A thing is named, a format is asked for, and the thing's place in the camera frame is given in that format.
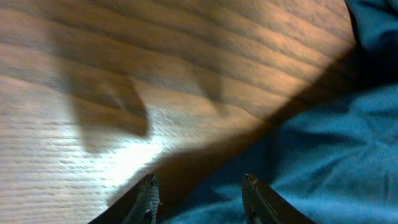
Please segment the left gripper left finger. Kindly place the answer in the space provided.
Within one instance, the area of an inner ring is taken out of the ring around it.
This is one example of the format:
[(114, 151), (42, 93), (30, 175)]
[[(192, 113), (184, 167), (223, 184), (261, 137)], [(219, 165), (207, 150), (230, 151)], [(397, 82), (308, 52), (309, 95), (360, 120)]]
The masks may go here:
[(159, 180), (148, 174), (89, 224), (156, 224), (159, 205)]

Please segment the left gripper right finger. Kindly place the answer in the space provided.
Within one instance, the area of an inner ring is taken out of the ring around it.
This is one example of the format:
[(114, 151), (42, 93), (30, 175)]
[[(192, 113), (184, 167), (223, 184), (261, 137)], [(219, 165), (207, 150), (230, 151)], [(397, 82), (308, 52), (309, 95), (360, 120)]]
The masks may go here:
[(248, 224), (315, 224), (253, 174), (244, 175), (241, 191)]

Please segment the dark blue shorts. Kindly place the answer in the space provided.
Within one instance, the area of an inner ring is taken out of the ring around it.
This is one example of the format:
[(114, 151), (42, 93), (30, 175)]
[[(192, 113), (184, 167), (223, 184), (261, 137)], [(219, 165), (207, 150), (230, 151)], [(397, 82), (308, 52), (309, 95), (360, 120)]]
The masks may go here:
[(247, 223), (241, 186), (256, 175), (316, 223), (397, 222), (397, 2), (347, 1), (377, 88), (284, 123), (199, 184), (162, 223)]

